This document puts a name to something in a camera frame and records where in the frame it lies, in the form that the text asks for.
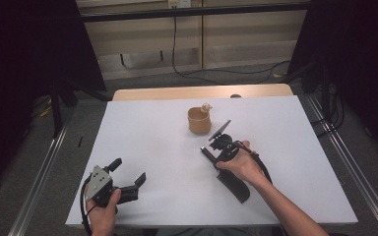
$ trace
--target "person's right hand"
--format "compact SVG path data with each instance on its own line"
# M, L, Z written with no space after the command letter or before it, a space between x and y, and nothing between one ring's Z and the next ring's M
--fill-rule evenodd
M243 141L243 145L250 149L250 142ZM229 161L219 161L217 163L219 169L226 169L231 171L238 178L247 181L252 184L253 181L261 179L260 177L266 176L263 174L262 169L257 164L257 162L251 157L244 149L240 149L238 154Z

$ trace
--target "white table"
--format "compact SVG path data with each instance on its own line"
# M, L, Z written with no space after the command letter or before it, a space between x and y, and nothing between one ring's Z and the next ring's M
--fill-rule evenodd
M290 89L285 90L286 86L278 87L283 91L276 92L278 96L254 97L246 92L258 90L260 95L262 88L187 88L205 93L205 98L196 99L167 98L171 95L169 91L177 89L177 94L182 94L180 89L184 88L154 88L143 92L156 91L154 99L142 97L109 102L83 180L95 165L103 167L117 157L122 158L123 164L111 173L114 186L132 185L143 172L147 173L139 199L118 206L118 225L279 224L250 186L251 196L241 204L216 178L218 172L200 152L201 146L209 144L209 135L230 119L225 133L235 140L249 140L269 169L274 185L315 221L323 224L357 222L297 97ZM215 98L211 89L218 90L223 97L238 93L243 98ZM196 136L188 129L187 110L204 102L214 107L211 110L213 127L207 136ZM81 221L78 194L66 224L80 226Z

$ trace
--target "metal bar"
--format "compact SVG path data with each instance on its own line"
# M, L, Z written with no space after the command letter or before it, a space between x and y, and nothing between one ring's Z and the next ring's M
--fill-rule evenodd
M307 96L307 98L317 117L319 119L322 119L322 106L319 103L318 99L316 97L310 96ZM326 131L334 130L333 124L325 121L323 121L323 127ZM378 195L376 191L373 189L373 187L370 185L370 183L364 176L363 172L361 171L354 157L351 155L350 151L348 150L346 144L343 142L339 133L337 131L333 131L330 132L328 136L330 137L331 142L333 143L340 158L345 164L348 173L351 175L352 179L357 185L357 188L360 190L361 195L364 197L370 209L372 210L374 216L378 220Z
M59 132L57 138L53 139L50 148L45 156L44 161L42 162L41 168L39 169L35 180L31 186L30 192L24 201L20 211L18 212L17 218L15 219L11 230L8 233L8 236L23 236L27 231L32 214L35 210L36 205L42 189L44 188L45 181L50 173L51 167L53 165L54 159L57 156L58 150L63 143L63 139L66 135L67 126L70 124L70 121L73 117L74 109L69 112L66 122Z
M178 8L178 9L158 9L139 12L124 13L102 13L102 14L83 14L80 17L52 17L33 19L32 22L46 24L69 24L69 23L92 23L110 22L124 20L140 20L154 18L173 18L173 17L193 17L224 14L260 13L260 12L283 12L309 10L313 8L337 6L341 1L308 1L277 4L256 4L244 6L224 6L224 7L197 7L197 8Z

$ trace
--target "hand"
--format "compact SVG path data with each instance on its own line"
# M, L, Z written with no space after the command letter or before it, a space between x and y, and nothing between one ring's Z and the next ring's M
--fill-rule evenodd
M242 144L245 145L246 148L250 149L250 142L243 141ZM217 167L219 169L230 170L235 176L247 181L250 184L260 177L265 177L262 169L253 159L253 157L251 157L250 153L242 148L232 160L219 161L217 163Z
M121 190L116 189L112 193L106 207L95 206L96 202L94 200L90 200L86 203L86 210L89 213L89 219L91 221L94 236L113 235L113 228L115 227L115 209L120 198Z

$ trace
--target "forearm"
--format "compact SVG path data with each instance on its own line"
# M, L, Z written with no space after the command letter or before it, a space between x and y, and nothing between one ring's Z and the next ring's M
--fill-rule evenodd
M250 184L259 192L290 236L328 235L302 209L263 178L266 177L261 176Z

